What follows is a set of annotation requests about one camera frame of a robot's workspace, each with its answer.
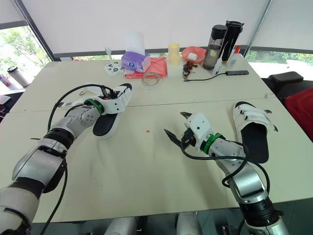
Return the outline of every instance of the purple tissue box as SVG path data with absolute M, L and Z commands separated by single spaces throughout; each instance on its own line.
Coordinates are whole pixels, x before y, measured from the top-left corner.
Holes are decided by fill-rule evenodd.
M 150 64 L 151 60 L 148 53 L 141 55 L 136 52 L 126 51 L 122 56 L 122 66 L 127 70 L 145 72 Z

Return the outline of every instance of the black joint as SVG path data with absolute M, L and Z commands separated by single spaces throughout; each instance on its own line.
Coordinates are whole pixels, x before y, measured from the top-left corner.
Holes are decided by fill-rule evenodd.
M 279 219 L 279 212 L 275 210 L 271 200 L 266 199 L 251 204 L 239 204 L 246 222 L 254 227 L 274 224 Z
M 26 178 L 26 177 L 19 177 L 16 181 L 14 181 L 9 188 L 22 188 L 27 191 L 32 192 L 37 199 L 40 198 L 45 185 L 38 180 Z
M 69 149 L 72 143 L 74 142 L 74 136 L 69 131 L 64 130 L 62 128 L 54 128 L 49 130 L 48 133 L 44 136 L 44 138 L 60 142 L 67 149 Z

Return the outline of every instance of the white table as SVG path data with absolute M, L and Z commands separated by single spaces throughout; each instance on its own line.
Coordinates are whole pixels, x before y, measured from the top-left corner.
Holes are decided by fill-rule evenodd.
M 241 55 L 238 55 L 236 64 L 228 70 L 248 70 L 249 75 L 220 75 L 209 82 L 183 82 L 182 77 L 165 78 L 155 88 L 144 87 L 141 79 L 127 79 L 123 73 L 117 76 L 108 75 L 105 71 L 105 65 L 108 63 L 109 61 L 48 63 L 11 112 L 51 110 L 63 94 L 87 82 L 96 82 L 112 88 L 123 83 L 130 83 L 133 86 L 134 95 L 129 106 L 274 97 Z M 196 73 L 191 73 L 190 79 L 211 77 L 211 71 L 204 70 L 201 66 L 195 68 L 194 71 Z M 78 99 L 79 92 L 70 95 L 66 101 Z

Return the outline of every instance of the black chair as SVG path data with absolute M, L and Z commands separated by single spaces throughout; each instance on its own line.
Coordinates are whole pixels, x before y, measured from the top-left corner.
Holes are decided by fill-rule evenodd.
M 313 87 L 313 81 L 304 81 L 303 77 L 294 71 L 273 74 L 262 80 L 283 104 L 288 96 Z
M 6 94 L 6 96 L 11 97 L 11 99 L 5 102 L 4 104 L 0 105 L 0 122 L 4 119 L 4 116 L 10 112 L 14 104 L 18 101 L 18 99 L 21 97 L 23 93 L 24 91 Z
M 299 101 L 298 108 L 301 111 L 296 111 L 292 108 L 289 110 L 290 106 L 285 105 L 285 100 L 291 95 L 295 95 L 299 92 L 305 91 L 307 89 L 313 88 L 313 81 L 304 81 L 303 77 L 296 72 L 285 72 L 281 74 L 274 74 L 268 78 L 262 78 L 267 86 L 274 92 L 274 94 L 279 98 L 282 104 L 286 107 L 293 118 L 298 122 L 303 131 L 308 135 L 308 137 L 313 141 L 313 136 L 311 132 L 313 118 L 313 109 L 310 109 L 311 98 L 308 96 L 309 100 Z

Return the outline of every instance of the floor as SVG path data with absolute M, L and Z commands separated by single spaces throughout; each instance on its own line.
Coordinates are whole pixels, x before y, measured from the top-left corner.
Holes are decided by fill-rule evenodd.
M 313 198 L 277 203 L 277 210 L 284 212 L 283 220 L 290 235 L 311 235 L 313 231 L 312 214 Z M 238 226 L 242 220 L 242 214 L 238 208 L 199 211 L 197 218 L 204 235 L 223 235 L 222 225 Z M 93 220 L 81 223 L 52 223 L 45 235 L 84 235 L 93 232 L 94 235 L 103 235 L 112 219 Z M 160 214 L 148 216 L 146 226 L 141 235 L 175 235 L 175 214 Z M 43 223 L 32 225 L 32 235 L 38 235 Z M 248 235 L 245 227 L 241 235 Z

